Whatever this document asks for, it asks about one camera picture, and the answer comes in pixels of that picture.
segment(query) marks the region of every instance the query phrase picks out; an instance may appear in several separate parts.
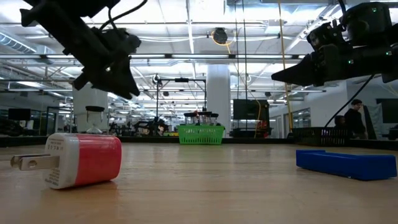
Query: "column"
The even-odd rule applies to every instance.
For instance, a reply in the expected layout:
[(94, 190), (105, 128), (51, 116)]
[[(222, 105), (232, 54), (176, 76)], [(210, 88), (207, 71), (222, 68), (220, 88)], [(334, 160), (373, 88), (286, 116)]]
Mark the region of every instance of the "column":
[[(89, 116), (87, 122), (86, 106), (101, 106), (105, 108), (102, 122), (99, 116)], [(92, 88), (92, 84), (87, 83), (81, 90), (73, 88), (73, 114), (76, 116), (77, 131), (83, 132), (90, 129), (93, 123), (101, 130), (108, 129), (108, 93)]]
[(231, 80), (228, 65), (208, 65), (206, 84), (207, 111), (219, 114), (217, 120), (228, 134), (231, 131)]

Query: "blue block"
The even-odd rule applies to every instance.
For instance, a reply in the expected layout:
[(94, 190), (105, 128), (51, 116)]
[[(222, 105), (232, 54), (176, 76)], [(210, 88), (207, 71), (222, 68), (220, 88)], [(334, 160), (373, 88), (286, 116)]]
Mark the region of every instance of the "blue block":
[(297, 150), (298, 167), (358, 180), (382, 180), (397, 177), (393, 155), (351, 155), (325, 150)]

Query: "wooden table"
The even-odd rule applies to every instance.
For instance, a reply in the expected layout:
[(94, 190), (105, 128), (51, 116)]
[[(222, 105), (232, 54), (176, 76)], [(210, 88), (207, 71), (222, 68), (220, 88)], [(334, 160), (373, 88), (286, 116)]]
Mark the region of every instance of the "wooden table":
[(11, 155), (43, 147), (0, 148), (0, 223), (398, 223), (397, 179), (362, 182), (299, 169), (299, 148), (124, 144), (114, 182), (70, 190), (46, 188), (40, 171), (10, 167)]

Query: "red charger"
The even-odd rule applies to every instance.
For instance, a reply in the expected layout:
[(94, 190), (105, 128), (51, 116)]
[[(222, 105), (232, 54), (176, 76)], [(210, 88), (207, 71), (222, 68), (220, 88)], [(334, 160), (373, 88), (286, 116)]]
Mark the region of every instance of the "red charger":
[(117, 137), (55, 133), (45, 144), (45, 154), (20, 155), (11, 166), (20, 170), (47, 169), (44, 181), (63, 189), (112, 180), (119, 175), (122, 144)]

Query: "person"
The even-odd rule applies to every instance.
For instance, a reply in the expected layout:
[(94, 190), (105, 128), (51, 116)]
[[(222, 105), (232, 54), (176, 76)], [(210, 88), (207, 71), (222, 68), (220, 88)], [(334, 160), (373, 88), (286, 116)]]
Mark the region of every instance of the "person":
[(343, 129), (346, 128), (346, 119), (342, 115), (335, 117), (335, 128)]
[(362, 101), (355, 99), (351, 102), (350, 108), (344, 115), (347, 128), (354, 134), (354, 138), (367, 139), (368, 134), (362, 123), (362, 115), (359, 109), (362, 108)]

